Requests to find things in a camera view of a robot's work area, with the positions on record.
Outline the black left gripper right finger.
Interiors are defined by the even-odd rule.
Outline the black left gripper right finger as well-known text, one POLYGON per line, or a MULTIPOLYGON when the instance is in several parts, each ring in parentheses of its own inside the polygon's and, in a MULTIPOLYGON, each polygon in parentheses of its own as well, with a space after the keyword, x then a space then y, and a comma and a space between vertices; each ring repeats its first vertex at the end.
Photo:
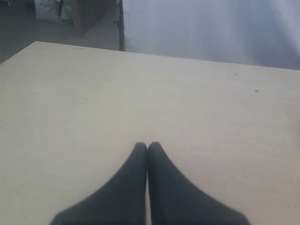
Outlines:
POLYGON ((248 225, 240 212, 189 181, 159 142, 148 147, 148 185, 154 225, 248 225))

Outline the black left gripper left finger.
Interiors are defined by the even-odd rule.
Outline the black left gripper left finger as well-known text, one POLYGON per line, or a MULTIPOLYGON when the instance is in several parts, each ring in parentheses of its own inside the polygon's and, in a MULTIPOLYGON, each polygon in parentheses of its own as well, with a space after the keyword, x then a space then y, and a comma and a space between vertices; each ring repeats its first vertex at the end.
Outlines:
POLYGON ((147 147, 138 142, 122 167, 96 192, 59 212, 53 225, 144 225, 147 147))

